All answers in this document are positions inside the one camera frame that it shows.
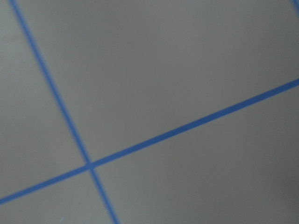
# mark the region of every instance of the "floor tile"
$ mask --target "floor tile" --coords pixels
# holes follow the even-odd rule
[[[0,5],[0,197],[4,197],[83,162],[7,1]]]
[[[290,1],[20,1],[94,160],[298,78]]]
[[[4,204],[1,223],[111,224],[89,173]]]
[[[98,168],[122,223],[296,224],[299,88]]]

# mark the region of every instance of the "diagonal blue line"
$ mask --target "diagonal blue line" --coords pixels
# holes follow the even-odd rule
[[[78,174],[80,174],[80,173],[82,173],[84,171],[87,171],[89,169],[89,167],[96,168],[96,167],[102,166],[102,165],[104,165],[106,163],[112,162],[112,161],[117,160],[117,159],[119,159],[121,157],[124,157],[124,156],[129,155],[129,154],[134,153],[134,152],[137,152],[137,151],[139,151],[141,149],[144,149],[146,147],[149,147],[151,145],[157,144],[157,143],[159,143],[159,142],[161,142],[163,140],[166,140],[168,138],[174,137],[174,136],[176,136],[176,135],[178,135],[180,133],[186,132],[186,131],[188,131],[190,129],[193,129],[195,127],[198,127],[200,125],[206,124],[206,123],[211,122],[211,121],[213,121],[215,119],[218,119],[218,118],[223,117],[225,115],[228,115],[230,113],[233,113],[233,112],[236,112],[238,110],[241,110],[241,109],[243,109],[243,108],[245,108],[247,106],[250,106],[252,104],[256,104],[256,103],[258,103],[258,102],[260,102],[262,100],[265,100],[267,98],[273,97],[275,95],[278,95],[278,94],[280,94],[280,93],[282,93],[284,91],[290,90],[290,89],[295,88],[297,86],[299,86],[299,79],[296,79],[294,81],[291,81],[289,83],[281,85],[281,86],[279,86],[279,87],[277,87],[275,89],[269,90],[267,92],[264,92],[264,93],[262,93],[260,95],[255,96],[255,97],[249,98],[249,99],[247,99],[245,101],[242,101],[242,102],[240,102],[238,104],[235,104],[233,106],[227,107],[227,108],[225,108],[223,110],[220,110],[218,112],[212,113],[212,114],[210,114],[208,116],[205,116],[205,117],[200,118],[200,119],[198,119],[196,121],[193,121],[193,122],[191,122],[189,124],[186,124],[186,125],[183,125],[181,127],[176,128],[176,129],[173,129],[173,130],[171,130],[169,132],[166,132],[164,134],[158,135],[158,136],[156,136],[156,137],[154,137],[152,139],[146,140],[146,141],[141,142],[141,143],[139,143],[137,145],[134,145],[132,147],[123,149],[123,150],[121,150],[121,151],[119,151],[117,153],[114,153],[112,155],[106,156],[106,157],[104,157],[104,158],[102,158],[100,160],[92,162],[89,166],[85,165],[84,167],[75,169],[75,170],[70,171],[70,172],[68,172],[66,174],[62,174],[62,175],[60,175],[58,177],[55,177],[53,179],[50,179],[48,181],[39,183],[39,184],[37,184],[37,185],[35,185],[33,187],[30,187],[30,188],[27,188],[25,190],[16,192],[16,193],[14,193],[12,195],[6,196],[6,197],[0,199],[0,205],[4,204],[4,203],[7,203],[9,201],[15,200],[15,199],[17,199],[19,197],[25,196],[27,194],[30,194],[33,191],[37,191],[39,189],[45,188],[47,186],[50,186],[50,185],[52,185],[52,184],[54,184],[56,182],[60,182],[60,181],[63,181],[65,179],[67,179],[67,178],[70,178],[72,176],[76,176],[76,175],[78,175]]]
[[[98,176],[96,175],[95,171],[90,166],[90,157],[88,155],[88,152],[87,152],[87,150],[84,146],[84,143],[83,143],[76,127],[75,127],[74,122],[71,119],[71,116],[70,116],[69,112],[66,109],[66,106],[65,106],[65,104],[62,100],[62,97],[61,97],[61,95],[58,91],[58,88],[55,85],[54,79],[52,78],[50,70],[48,69],[48,67],[46,65],[46,62],[43,59],[42,54],[40,53],[40,50],[39,50],[39,48],[38,48],[38,46],[37,46],[37,44],[36,44],[36,42],[33,38],[33,35],[30,32],[29,26],[25,22],[25,19],[24,19],[24,16],[23,16],[22,12],[21,12],[21,9],[20,9],[20,7],[18,6],[18,4],[15,0],[9,0],[9,2],[11,4],[11,6],[12,6],[14,12],[15,12],[15,15],[16,15],[16,17],[17,17],[17,19],[18,19],[18,21],[19,21],[19,23],[22,27],[22,30],[23,30],[23,32],[24,32],[24,34],[25,34],[25,36],[26,36],[26,38],[29,42],[29,45],[30,45],[30,47],[33,51],[33,54],[36,57],[36,60],[37,60],[39,66],[40,66],[40,68],[43,72],[43,75],[46,79],[46,82],[48,83],[48,86],[50,87],[51,92],[52,92],[52,94],[53,94],[53,96],[54,96],[54,98],[55,98],[55,100],[58,104],[58,107],[59,107],[59,109],[60,109],[60,111],[61,111],[61,113],[62,113],[62,115],[63,115],[63,117],[64,117],[64,119],[67,123],[67,126],[68,126],[71,134],[74,137],[74,140],[75,140],[75,142],[76,142],[76,144],[77,144],[77,146],[78,146],[78,148],[81,152],[81,155],[84,158],[87,166],[90,169],[90,174],[93,178],[93,181],[95,183],[95,186],[96,186],[100,196],[102,197],[102,199],[104,201],[104,204],[105,204],[105,206],[106,206],[106,208],[109,212],[109,215],[110,215],[111,219],[113,220],[114,224],[119,224],[120,222],[119,222],[119,220],[116,216],[116,213],[115,213],[115,211],[112,207],[112,204],[110,203],[110,201],[108,199],[108,195],[104,191],[104,187],[101,185],[101,182],[100,182]]]
[[[299,0],[292,0],[296,10],[297,10],[297,15],[299,16]]]

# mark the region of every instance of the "floor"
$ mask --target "floor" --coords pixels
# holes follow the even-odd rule
[[[0,0],[0,223],[297,224],[298,13]]]

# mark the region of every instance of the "blue grid line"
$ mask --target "blue grid line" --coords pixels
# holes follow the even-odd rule
[[[46,82],[53,94],[53,97],[54,99],[56,100],[57,104],[58,104],[58,107],[67,123],[67,126],[80,150],[80,153],[81,153],[81,156],[83,157],[83,159],[85,160],[85,163],[86,165],[88,166],[89,168],[89,171],[90,171],[90,174],[92,176],[92,179],[94,181],[94,184],[100,194],[100,196],[102,197],[103,201],[104,201],[104,204],[108,210],[108,213],[111,217],[111,219],[113,220],[113,223],[114,224],[119,224],[119,220],[116,216],[116,213],[112,207],[112,204],[108,198],[108,195],[107,193],[105,192],[104,190],[104,187],[102,186],[101,184],[101,181],[100,181],[100,178],[98,177],[98,175],[95,173],[94,169],[90,166],[90,156],[88,155],[88,152],[86,150],[86,147],[79,135],[79,132],[77,131],[76,127],[75,127],[75,124],[73,122],[73,120],[71,119],[71,116],[66,108],[66,105],[64,104],[63,100],[62,100],[62,97],[58,91],[58,88],[56,87],[55,85],[55,82],[54,82],[54,79],[52,78],[52,75],[50,73],[50,70],[48,69],[47,65],[46,65],[46,62],[45,60],[43,59],[42,57],[42,54],[37,46],[37,43],[36,41],[34,40],[34,37],[29,29],[29,26],[27,25],[26,21],[25,21],[25,18],[21,12],[21,9],[20,7],[18,6],[17,4],[17,1],[15,0],[9,0],[10,2],[10,5],[16,15],[16,18],[17,20],[19,21],[20,23],[20,26],[24,32],[24,35],[26,36],[27,40],[28,40],[28,43],[31,47],[31,50],[42,70],[42,73],[44,75],[44,78],[46,79]]]
[[[25,21],[23,19],[21,11],[20,11],[18,5],[16,4],[15,0],[9,0],[9,1],[10,1],[10,4],[11,4],[14,12],[17,15],[17,18],[19,19],[19,22],[21,23],[23,31],[25,32],[25,35],[28,38],[29,44],[30,44],[30,46],[31,46],[31,48],[32,48],[32,50],[33,50],[33,52],[34,52],[34,54],[35,54],[35,56],[36,56],[36,58],[37,58],[37,60],[38,60],[38,62],[40,64],[40,66],[42,68],[42,70],[43,70],[43,73],[46,76],[46,80],[47,80],[47,82],[48,82],[48,84],[49,84],[49,86],[50,86],[50,88],[52,90],[52,93],[54,94],[54,96],[55,96],[55,98],[57,100],[57,103],[59,104],[60,109],[61,109],[63,115],[65,116],[65,119],[66,119],[66,121],[68,123],[68,126],[69,126],[70,130],[72,131],[72,134],[73,134],[75,140],[78,141],[77,144],[78,144],[80,150],[82,151],[81,152],[82,156],[84,157],[85,161],[87,160],[87,163],[86,163],[85,166],[79,167],[77,169],[74,169],[74,170],[69,171],[69,172],[64,173],[64,174],[61,174],[61,175],[59,175],[57,177],[54,177],[52,179],[49,179],[47,181],[41,182],[39,184],[36,184],[36,185],[34,185],[32,187],[26,188],[24,190],[21,190],[21,191],[18,191],[16,193],[14,193],[14,194],[11,194],[11,195],[8,195],[6,197],[3,197],[3,198],[0,199],[0,205],[8,203],[8,202],[10,202],[12,200],[15,200],[17,198],[23,197],[25,195],[28,195],[30,193],[33,193],[35,191],[38,191],[38,190],[43,189],[45,187],[48,187],[50,185],[53,185],[53,184],[56,184],[58,182],[64,181],[66,179],[69,179],[69,178],[71,178],[73,176],[79,175],[79,174],[81,174],[81,173],[83,173],[85,171],[88,171],[88,170],[91,172],[91,175],[93,176],[93,179],[95,180],[95,184],[97,185],[97,188],[100,191],[100,193],[102,195],[105,195],[106,193],[105,193],[105,191],[104,191],[104,189],[102,187],[100,179],[97,177],[96,173],[93,170],[94,168],[96,168],[98,166],[101,166],[101,165],[104,165],[104,164],[106,164],[108,162],[114,161],[116,159],[119,159],[119,158],[121,158],[123,156],[126,156],[128,154],[131,154],[133,152],[139,151],[139,150],[141,150],[143,148],[146,148],[146,147],[149,147],[151,145],[157,144],[157,143],[159,143],[159,142],[161,142],[163,140],[166,140],[168,138],[174,137],[174,136],[176,136],[178,134],[181,134],[183,132],[186,132],[188,130],[196,128],[196,127],[198,127],[200,125],[203,125],[205,123],[208,123],[210,121],[213,121],[215,119],[223,117],[223,116],[228,115],[230,113],[236,112],[236,111],[238,111],[240,109],[243,109],[243,108],[245,108],[247,106],[256,104],[256,103],[258,103],[258,102],[260,102],[262,100],[265,100],[267,98],[270,98],[270,97],[273,97],[275,95],[278,95],[278,94],[280,94],[280,93],[282,93],[284,91],[290,90],[290,89],[295,88],[295,87],[297,87],[299,85],[299,79],[296,79],[296,80],[291,81],[289,83],[286,83],[286,84],[284,84],[282,86],[279,86],[279,87],[277,87],[275,89],[272,89],[270,91],[264,92],[264,93],[262,93],[260,95],[257,95],[255,97],[252,97],[250,99],[242,101],[242,102],[240,102],[238,104],[235,104],[233,106],[227,107],[227,108],[225,108],[223,110],[220,110],[218,112],[210,114],[210,115],[208,115],[206,117],[203,117],[203,118],[201,118],[199,120],[193,121],[193,122],[191,122],[189,124],[186,124],[186,125],[181,126],[179,128],[173,129],[173,130],[171,130],[169,132],[166,132],[164,134],[156,136],[156,137],[154,137],[152,139],[146,140],[146,141],[144,141],[142,143],[139,143],[139,144],[134,145],[132,147],[126,148],[126,149],[121,150],[121,151],[119,151],[117,153],[114,153],[112,155],[106,156],[106,157],[104,157],[104,158],[102,158],[100,160],[97,160],[95,162],[90,163],[89,156],[87,154],[87,151],[85,150],[83,142],[80,140],[79,134],[78,134],[78,132],[77,132],[77,130],[76,130],[75,126],[74,126],[74,123],[72,122],[70,116],[68,116],[68,112],[66,110],[66,107],[63,104],[63,101],[62,101],[60,95],[59,95],[58,89],[54,85],[54,81],[52,80],[52,78],[50,76],[49,70],[47,69],[47,67],[46,67],[46,65],[44,63],[44,60],[42,59],[41,54],[39,54],[39,50],[37,48],[37,45],[35,44],[34,39],[32,38],[32,35],[31,35],[30,31],[29,31],[29,28],[28,28],[28,26],[26,25],[26,23],[25,23]],[[297,9],[297,13],[299,15],[299,0],[293,0],[293,3],[295,5],[295,7]],[[103,197],[103,200],[104,200],[105,204],[109,204],[110,203],[107,197],[106,198]]]
[[[141,142],[141,143],[139,143],[137,145],[131,146],[131,147],[123,149],[123,150],[121,150],[121,151],[119,151],[117,153],[111,154],[111,155],[106,156],[106,157],[104,157],[102,159],[94,161],[89,166],[92,167],[92,168],[96,168],[96,167],[102,166],[102,165],[104,165],[106,163],[112,162],[112,161],[117,160],[117,159],[119,159],[121,157],[124,157],[124,156],[129,155],[129,154],[134,153],[134,152],[137,152],[137,151],[139,151],[141,149],[144,149],[144,148],[147,148],[147,147],[149,147],[151,145],[157,144],[157,143],[159,143],[159,142],[161,142],[163,140],[169,139],[169,138],[174,137],[174,136],[176,136],[178,134],[187,132],[187,131],[189,131],[191,129],[199,127],[199,126],[201,126],[203,124],[206,124],[206,123],[211,122],[213,120],[216,120],[218,118],[221,118],[221,117],[223,117],[225,115],[228,115],[230,113],[239,111],[239,110],[241,110],[241,109],[243,109],[245,107],[248,107],[250,105],[253,105],[253,104],[256,104],[258,102],[261,102],[261,101],[263,101],[265,99],[268,99],[270,97],[278,95],[278,94],[280,94],[282,92],[285,92],[285,91],[288,91],[290,89],[293,89],[293,88],[295,88],[297,86],[299,86],[299,78],[296,79],[296,80],[293,80],[291,82],[288,82],[288,83],[286,83],[284,85],[281,85],[281,86],[279,86],[277,88],[274,88],[272,90],[269,90],[267,92],[259,94],[259,95],[255,96],[255,97],[252,97],[252,98],[249,98],[247,100],[244,100],[244,101],[242,101],[242,102],[240,102],[238,104],[229,106],[229,107],[227,107],[225,109],[222,109],[220,111],[217,111],[215,113],[207,115],[207,116],[205,116],[203,118],[195,120],[195,121],[193,121],[193,122],[191,122],[189,124],[183,125],[181,127],[173,129],[173,130],[170,130],[170,131],[168,131],[168,132],[166,132],[164,134],[158,135],[158,136],[156,136],[154,138],[151,138],[149,140]],[[52,184],[54,184],[56,182],[60,182],[60,181],[63,181],[65,179],[67,179],[67,178],[70,178],[72,176],[79,175],[82,172],[87,171],[90,168],[89,166],[85,165],[84,167],[75,169],[73,171],[70,171],[68,173],[62,174],[62,175],[60,175],[58,177],[55,177],[53,179],[50,179],[48,181],[44,181],[42,183],[34,185],[34,186],[32,186],[30,188],[27,188],[25,190],[22,190],[22,191],[14,193],[14,194],[11,194],[9,196],[6,196],[6,197],[0,199],[0,205],[4,204],[6,202],[9,202],[9,201],[15,200],[15,199],[17,199],[19,197],[25,196],[27,194],[30,194],[30,193],[32,193],[34,191],[39,190],[39,189],[45,188],[46,186],[50,186],[50,185],[52,185]]]

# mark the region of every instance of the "gray floor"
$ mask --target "gray floor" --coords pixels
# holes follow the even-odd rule
[[[92,160],[298,78],[291,1],[27,0],[20,7]],[[0,197],[84,164],[0,0]],[[297,224],[299,89],[97,169],[123,224]],[[88,173],[0,223],[112,224]]]

